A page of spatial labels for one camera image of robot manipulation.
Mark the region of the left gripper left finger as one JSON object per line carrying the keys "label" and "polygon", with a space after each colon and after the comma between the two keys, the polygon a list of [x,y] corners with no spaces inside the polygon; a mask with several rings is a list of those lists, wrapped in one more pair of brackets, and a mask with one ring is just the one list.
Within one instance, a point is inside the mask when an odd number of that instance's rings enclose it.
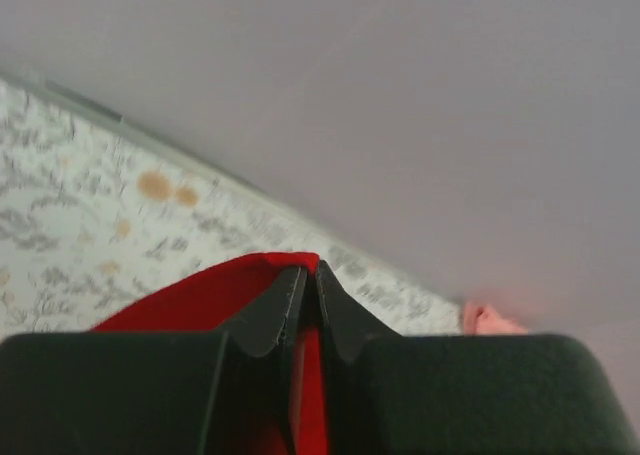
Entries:
{"label": "left gripper left finger", "polygon": [[292,454],[301,267],[219,328],[19,334],[1,345],[5,454]]}

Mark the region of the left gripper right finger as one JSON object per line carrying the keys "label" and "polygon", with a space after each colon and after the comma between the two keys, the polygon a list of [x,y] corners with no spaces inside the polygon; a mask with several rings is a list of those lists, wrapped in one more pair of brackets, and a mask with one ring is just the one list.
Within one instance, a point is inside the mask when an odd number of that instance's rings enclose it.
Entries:
{"label": "left gripper right finger", "polygon": [[556,335],[398,334],[317,266],[333,454],[635,454],[601,364]]}

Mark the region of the red t shirt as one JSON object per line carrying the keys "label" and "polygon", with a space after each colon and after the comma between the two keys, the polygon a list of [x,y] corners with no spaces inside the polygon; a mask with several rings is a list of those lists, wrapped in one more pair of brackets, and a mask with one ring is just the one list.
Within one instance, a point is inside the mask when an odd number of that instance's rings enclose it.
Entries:
{"label": "red t shirt", "polygon": [[96,332],[222,333],[216,440],[225,454],[329,451],[316,254],[267,252],[212,266],[148,295]]}

